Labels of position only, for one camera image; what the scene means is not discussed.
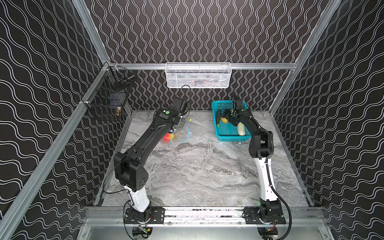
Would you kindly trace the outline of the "clear wall-mounted basket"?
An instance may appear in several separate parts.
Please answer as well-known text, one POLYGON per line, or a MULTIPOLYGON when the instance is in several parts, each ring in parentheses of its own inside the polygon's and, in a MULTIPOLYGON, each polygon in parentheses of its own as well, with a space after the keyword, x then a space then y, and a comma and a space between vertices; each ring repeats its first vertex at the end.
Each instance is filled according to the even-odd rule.
POLYGON ((229 87, 232 66, 227 62, 167 62, 167 87, 180 89, 226 89, 229 87))

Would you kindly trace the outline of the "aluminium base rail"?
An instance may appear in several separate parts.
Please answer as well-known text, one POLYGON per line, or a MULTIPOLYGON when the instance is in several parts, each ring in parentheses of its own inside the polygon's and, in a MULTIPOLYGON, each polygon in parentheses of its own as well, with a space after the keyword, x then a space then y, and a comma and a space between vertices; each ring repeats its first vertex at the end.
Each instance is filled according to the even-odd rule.
MULTIPOLYGON (((149 227, 287 227, 288 211, 283 209, 284 224, 275 220, 264 224, 251 207, 163 207, 154 210, 149 227)), ((315 207, 292 207, 293 227, 321 227, 326 224, 324 215, 315 207)), ((91 207, 86 213, 85 227, 137 226, 138 221, 123 214, 122 207, 91 207)))

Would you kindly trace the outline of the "small orange fruit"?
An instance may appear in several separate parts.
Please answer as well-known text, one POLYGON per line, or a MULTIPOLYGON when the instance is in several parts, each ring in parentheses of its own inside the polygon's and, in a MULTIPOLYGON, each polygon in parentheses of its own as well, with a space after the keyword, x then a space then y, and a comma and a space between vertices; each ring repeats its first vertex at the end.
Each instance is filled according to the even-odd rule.
POLYGON ((175 138, 173 133, 167 133, 163 136, 163 140, 166 142, 171 142, 175 138))

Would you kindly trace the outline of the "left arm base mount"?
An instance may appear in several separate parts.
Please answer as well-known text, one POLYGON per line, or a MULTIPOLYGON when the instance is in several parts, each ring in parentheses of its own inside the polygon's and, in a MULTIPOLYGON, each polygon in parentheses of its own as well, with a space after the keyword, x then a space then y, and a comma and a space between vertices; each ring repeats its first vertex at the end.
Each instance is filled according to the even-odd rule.
POLYGON ((139 212, 134 208, 128 208, 124 213, 124 224, 163 224, 165 209, 162 207, 149 206, 144 212, 139 212))

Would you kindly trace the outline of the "teal plastic basket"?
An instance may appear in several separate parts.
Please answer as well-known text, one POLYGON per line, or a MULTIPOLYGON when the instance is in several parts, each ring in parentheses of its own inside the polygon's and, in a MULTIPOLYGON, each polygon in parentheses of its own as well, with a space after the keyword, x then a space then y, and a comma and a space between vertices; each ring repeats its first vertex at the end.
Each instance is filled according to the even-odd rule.
POLYGON ((212 102, 215 134, 220 142, 245 142, 251 138, 251 134, 247 128, 245 128, 245 135, 240 136, 236 126, 233 126, 230 123, 217 121, 218 110, 220 110, 223 114, 225 110, 233 110, 233 107, 233 100, 220 100, 212 102))

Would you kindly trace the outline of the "dark eggplant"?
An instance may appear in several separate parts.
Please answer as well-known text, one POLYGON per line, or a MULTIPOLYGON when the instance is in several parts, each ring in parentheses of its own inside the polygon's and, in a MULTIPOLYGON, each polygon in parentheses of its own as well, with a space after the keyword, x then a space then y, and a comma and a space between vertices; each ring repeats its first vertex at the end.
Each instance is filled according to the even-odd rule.
POLYGON ((222 116, 222 111, 221 110, 217 110, 216 117, 215 117, 217 127, 220 126, 221 116, 222 116))

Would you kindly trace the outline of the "clear zip top bag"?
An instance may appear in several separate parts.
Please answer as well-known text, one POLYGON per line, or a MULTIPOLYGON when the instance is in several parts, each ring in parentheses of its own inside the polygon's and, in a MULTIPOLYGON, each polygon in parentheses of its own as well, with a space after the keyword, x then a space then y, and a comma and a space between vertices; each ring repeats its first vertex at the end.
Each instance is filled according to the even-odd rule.
POLYGON ((178 144, 178 143, 186 142, 190 138, 190 135, 191 135, 191 130, 190 130, 191 121, 192 121, 192 119, 189 119, 188 121, 186 121, 186 123, 185 123, 186 129, 185 130, 184 129, 182 129, 181 131, 173 130, 171 132, 175 135, 175 138, 171 142, 166 142, 163 140, 163 138, 161 138, 160 143, 162 145, 165 145, 165 146, 170 146, 172 144, 178 144))

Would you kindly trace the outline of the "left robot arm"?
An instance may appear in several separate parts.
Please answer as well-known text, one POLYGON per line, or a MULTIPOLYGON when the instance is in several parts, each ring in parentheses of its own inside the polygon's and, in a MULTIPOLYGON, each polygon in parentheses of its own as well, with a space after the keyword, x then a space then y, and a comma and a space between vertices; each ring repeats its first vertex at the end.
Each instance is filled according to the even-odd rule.
POLYGON ((175 98, 168 108, 158 109, 139 140, 114 156, 115 178, 131 193, 133 208, 138 213, 149 210, 151 204, 145 189, 149 179, 145 169, 147 159, 160 140, 181 123, 188 108, 187 100, 175 98))

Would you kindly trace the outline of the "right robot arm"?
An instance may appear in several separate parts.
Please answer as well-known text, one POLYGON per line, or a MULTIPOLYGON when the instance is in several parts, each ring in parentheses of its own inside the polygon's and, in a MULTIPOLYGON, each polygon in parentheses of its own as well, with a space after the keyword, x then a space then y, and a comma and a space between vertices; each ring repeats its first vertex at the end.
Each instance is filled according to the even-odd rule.
POLYGON ((252 112, 244 107, 241 100, 233 101, 229 122, 234 126, 238 126, 240 123, 243 124, 251 134, 249 153, 258 169, 261 188, 261 211, 271 214, 280 210, 282 208, 280 197, 274 186, 271 167, 274 153, 273 133, 261 127, 252 112))

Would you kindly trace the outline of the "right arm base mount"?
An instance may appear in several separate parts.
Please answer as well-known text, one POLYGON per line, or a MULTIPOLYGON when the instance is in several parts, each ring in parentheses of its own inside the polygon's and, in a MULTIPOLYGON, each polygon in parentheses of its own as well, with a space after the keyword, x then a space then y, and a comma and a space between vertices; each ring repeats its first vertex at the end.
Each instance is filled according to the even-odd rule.
POLYGON ((287 223, 281 208, 245 207, 242 218, 247 225, 285 225, 287 223))

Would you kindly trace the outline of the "yellow potato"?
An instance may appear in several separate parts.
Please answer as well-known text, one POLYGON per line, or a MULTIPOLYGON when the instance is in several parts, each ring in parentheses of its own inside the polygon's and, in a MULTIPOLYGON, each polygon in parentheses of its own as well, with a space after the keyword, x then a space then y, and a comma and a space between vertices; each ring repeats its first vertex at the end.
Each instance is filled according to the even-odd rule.
POLYGON ((228 120, 228 119, 226 119, 226 118, 221 118, 221 122, 223 122, 223 123, 227 124, 227 123, 229 122, 229 120, 228 120))

